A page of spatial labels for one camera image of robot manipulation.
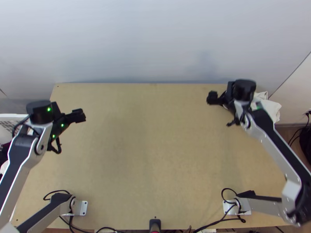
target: towel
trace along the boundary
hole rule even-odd
[[[280,105],[277,102],[273,102],[271,100],[268,100],[268,92],[260,92],[260,93],[254,93],[254,101],[251,104],[251,109],[256,110],[256,102],[260,101],[266,112],[269,114],[271,119],[273,120],[273,123],[276,123],[280,120],[280,109],[282,105]]]

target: black wire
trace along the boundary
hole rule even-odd
[[[216,224],[218,224],[218,223],[220,223],[220,222],[224,222],[224,221],[240,220],[241,222],[245,223],[245,222],[246,222],[245,219],[242,219],[239,215],[238,215],[237,218],[224,219],[224,218],[227,216],[227,214],[229,213],[229,211],[230,211],[233,207],[235,207],[235,206],[236,206],[236,203],[235,203],[234,205],[232,205],[232,206],[228,209],[228,211],[226,211],[225,215],[224,215],[220,220],[215,221],[215,222],[213,222],[213,223],[211,223],[211,224],[209,224],[209,225],[202,226],[202,227],[200,227],[199,229],[196,229],[195,231],[193,231],[193,233],[197,233],[197,232],[199,232],[199,231],[204,230],[205,228],[208,228],[208,227],[210,227],[210,226],[214,226],[214,225],[216,225]]]
[[[79,229],[79,228],[77,228],[77,227],[75,227],[75,226],[69,225],[69,223],[68,223],[65,219],[63,219],[61,216],[59,216],[59,218],[60,218],[64,223],[66,223],[68,226],[71,226],[71,228],[73,228],[73,229],[75,229],[75,230],[77,230],[77,231],[80,231],[80,232],[83,232],[83,233],[93,233],[93,232],[84,231],[84,230]]]
[[[284,233],[279,227],[276,226],[276,228],[277,228],[280,232]]]
[[[23,124],[26,125],[27,127],[31,128],[38,136],[40,136],[40,134],[38,133],[38,131],[36,131],[32,126],[27,125],[27,124]]]
[[[24,124],[24,123],[26,122],[26,120],[29,119],[29,117],[30,117],[30,115],[26,116],[24,119],[22,119],[22,120],[21,120],[20,122],[18,122],[16,125],[14,125],[14,127],[13,127],[13,129],[12,129],[12,138],[15,137],[15,131],[16,131],[17,127],[18,127],[19,125]]]
[[[226,191],[226,190],[230,190],[230,191],[234,192],[235,195],[237,195],[237,193],[236,193],[233,189],[224,188],[224,189],[221,191],[221,197],[222,197],[222,199],[224,200],[224,202],[229,203],[229,204],[236,204],[235,202],[229,202],[229,201],[227,201],[227,200],[224,198],[224,191]]]
[[[229,202],[229,201],[227,201],[227,200],[224,198],[224,191],[225,191],[225,190],[230,190],[230,191],[234,192],[235,195],[237,195],[237,193],[236,193],[233,189],[230,189],[230,188],[224,188],[224,189],[221,191],[221,197],[222,197],[222,199],[224,200],[224,202],[229,203],[229,204],[232,204],[232,206],[225,212],[224,216],[223,216],[220,220],[215,221],[215,222],[213,222],[213,223],[210,223],[209,225],[202,226],[202,227],[200,227],[199,229],[194,230],[193,233],[197,233],[197,232],[199,232],[199,231],[204,230],[205,228],[208,228],[208,227],[210,227],[210,226],[214,226],[214,225],[216,225],[216,224],[218,224],[218,223],[220,223],[220,222],[224,222],[224,221],[240,220],[242,223],[246,223],[246,220],[245,220],[245,219],[242,219],[242,218],[240,217],[240,215],[237,215],[237,218],[225,219],[225,217],[227,216],[227,214],[229,213],[229,211],[230,211],[233,207],[237,206],[237,204],[236,204],[235,202]],[[239,203],[239,214],[240,214],[240,213],[244,213],[244,212],[241,212],[241,204]]]
[[[249,108],[250,108],[250,106],[252,104],[253,99],[254,99],[254,92],[251,93],[250,101],[248,102],[246,108],[243,110],[243,112],[242,112],[242,114],[240,116],[240,122],[242,122],[243,118],[245,117],[246,113],[248,112],[248,110],[249,110]]]
[[[292,143],[289,146],[292,146],[292,144],[294,143],[294,141],[296,141],[297,138],[299,138],[300,135],[298,135],[297,137],[295,137],[295,139],[292,141]]]
[[[290,141],[294,138],[294,136],[296,135],[296,133],[297,133],[299,130],[303,130],[303,129],[305,129],[305,128],[308,126],[309,121],[310,121],[309,113],[306,113],[306,115],[307,115],[307,117],[308,117],[308,121],[307,121],[305,127],[296,130],[296,132],[293,134],[292,138],[288,141],[288,144],[290,144]]]
[[[49,192],[47,195],[45,195],[43,198],[43,201],[51,200],[51,198],[47,199],[46,197],[53,194],[53,193],[58,193],[58,192],[64,192],[64,193],[70,194],[67,190],[55,190],[55,191]]]
[[[45,201],[50,200],[50,198],[47,198],[47,196],[49,196],[49,195],[51,195],[51,194],[53,194],[53,193],[58,193],[58,192],[65,192],[65,193],[67,193],[67,194],[70,194],[67,190],[55,190],[55,191],[49,192],[47,195],[45,195],[44,198],[43,198],[43,200],[45,200]],[[75,230],[77,230],[77,231],[80,231],[80,232],[83,232],[83,233],[93,233],[93,232],[89,232],[89,231],[84,231],[84,230],[82,230],[82,229],[80,229],[80,228],[77,228],[77,227],[73,226],[73,225],[72,225],[73,217],[74,217],[74,216],[70,216],[70,217],[69,217],[69,222],[67,222],[65,219],[63,219],[61,216],[59,216],[59,218],[60,218],[64,223],[66,223],[66,224],[69,226],[69,230],[70,230],[71,233],[75,233],[75,232],[73,231],[73,229],[75,229]],[[96,233],[99,233],[99,232],[100,232],[101,230],[103,230],[103,229],[110,229],[110,230],[115,231],[115,232],[124,233],[123,231],[117,231],[117,230],[115,230],[114,228],[107,227],[107,226],[106,226],[106,227],[100,228]]]

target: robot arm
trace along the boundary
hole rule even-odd
[[[255,89],[256,83],[251,80],[229,82],[227,90],[219,98],[216,92],[211,91],[207,103],[221,105],[234,114],[234,120],[228,126],[233,123],[241,125],[248,134],[257,138],[282,170],[286,184],[281,198],[257,196],[254,191],[246,191],[236,195],[238,201],[231,201],[236,202],[242,212],[259,211],[301,226],[311,220],[311,173],[275,130],[260,100],[253,97]],[[256,110],[250,109],[252,102],[255,102]],[[237,213],[234,208],[229,212]]]
[[[9,220],[25,184],[27,176],[46,151],[61,152],[60,134],[73,122],[86,120],[82,109],[65,115],[56,102],[38,101],[27,105],[30,123],[22,124],[12,139],[8,158],[9,165],[0,181],[0,232],[41,232],[59,215],[73,212],[80,215],[81,203],[71,194],[56,193],[50,204],[26,222],[14,228]],[[52,146],[56,140],[58,149]]]

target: white cloth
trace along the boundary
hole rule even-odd
[[[273,123],[276,123],[280,120],[280,109],[282,105],[280,105],[277,102],[273,102],[271,100],[268,100],[268,92],[260,92],[254,94],[254,101],[251,104],[251,109],[256,110],[257,105],[256,102],[260,101],[264,109],[267,111],[271,119],[273,120]]]
[[[5,161],[4,164],[1,165],[1,168],[0,168],[0,173],[1,174],[4,174],[5,170],[7,169],[7,166],[9,165],[9,161]]]

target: wooden table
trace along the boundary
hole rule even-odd
[[[281,196],[284,176],[261,144],[233,116],[206,104],[218,84],[57,84],[51,96],[65,113],[82,108],[86,122],[60,137],[63,152],[46,153],[31,170],[14,222],[21,223],[47,203],[42,197],[66,189],[89,201],[76,226],[148,229],[159,218],[163,229],[199,228],[219,220],[221,190],[255,190]],[[253,212],[246,223],[216,228],[285,225]],[[66,228],[60,220],[52,228]]]

